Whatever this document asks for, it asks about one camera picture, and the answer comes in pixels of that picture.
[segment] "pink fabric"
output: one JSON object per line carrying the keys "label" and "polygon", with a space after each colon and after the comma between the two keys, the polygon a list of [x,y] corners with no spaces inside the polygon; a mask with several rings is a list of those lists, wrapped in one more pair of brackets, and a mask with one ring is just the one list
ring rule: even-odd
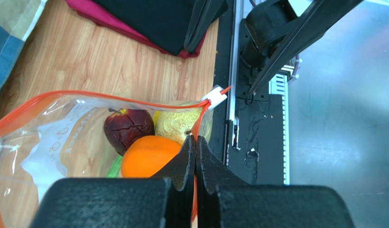
{"label": "pink fabric", "polygon": [[[161,53],[170,54],[162,48],[156,46],[152,42],[150,42],[146,37],[132,29],[130,26],[124,24],[119,19],[115,18],[112,14],[107,12],[101,6],[92,2],[91,0],[65,0],[68,6],[77,11],[79,15],[85,17],[94,23],[112,29],[120,34],[123,34],[129,38],[135,39],[140,43],[148,45],[150,47],[158,49]],[[200,54],[201,46],[204,42],[204,37],[200,41],[199,45],[196,48],[196,51],[192,54],[188,53],[185,50],[182,50],[179,53],[179,57],[181,58],[189,58],[189,57],[197,57]]]}

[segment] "apple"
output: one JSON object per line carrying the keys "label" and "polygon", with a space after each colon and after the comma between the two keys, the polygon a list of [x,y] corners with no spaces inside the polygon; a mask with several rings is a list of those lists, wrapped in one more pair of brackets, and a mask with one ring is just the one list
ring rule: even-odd
{"label": "apple", "polygon": [[120,109],[114,110],[104,121],[104,133],[115,148],[123,156],[131,144],[144,136],[154,135],[155,127],[151,115],[146,110]]}

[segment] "plastic bag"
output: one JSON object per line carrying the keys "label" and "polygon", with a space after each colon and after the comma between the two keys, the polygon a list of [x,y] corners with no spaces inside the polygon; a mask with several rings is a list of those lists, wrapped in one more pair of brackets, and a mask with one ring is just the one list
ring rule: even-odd
{"label": "plastic bag", "polygon": [[[227,89],[217,90],[226,97]],[[212,103],[206,96],[202,102],[150,104],[83,91],[30,99],[0,120],[0,227],[27,227],[45,192],[61,178],[106,175],[118,156],[103,130],[109,108],[147,110],[151,116],[198,108],[191,132],[207,136]]]}

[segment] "bag label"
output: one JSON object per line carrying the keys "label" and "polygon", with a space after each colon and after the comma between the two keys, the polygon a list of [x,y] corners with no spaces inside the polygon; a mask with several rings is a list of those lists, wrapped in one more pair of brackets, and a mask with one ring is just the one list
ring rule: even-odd
{"label": "bag label", "polygon": [[83,101],[78,102],[64,119],[38,127],[40,142],[20,165],[33,178],[39,203],[55,181],[66,177],[68,169],[59,157],[62,147],[77,121],[92,109]]}

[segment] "gray floor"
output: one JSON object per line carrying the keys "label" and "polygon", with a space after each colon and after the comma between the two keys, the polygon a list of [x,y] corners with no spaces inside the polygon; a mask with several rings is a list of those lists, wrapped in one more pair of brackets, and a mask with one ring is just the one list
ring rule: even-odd
{"label": "gray floor", "polygon": [[290,183],[332,187],[357,227],[389,227],[389,6],[361,3],[300,57]]}

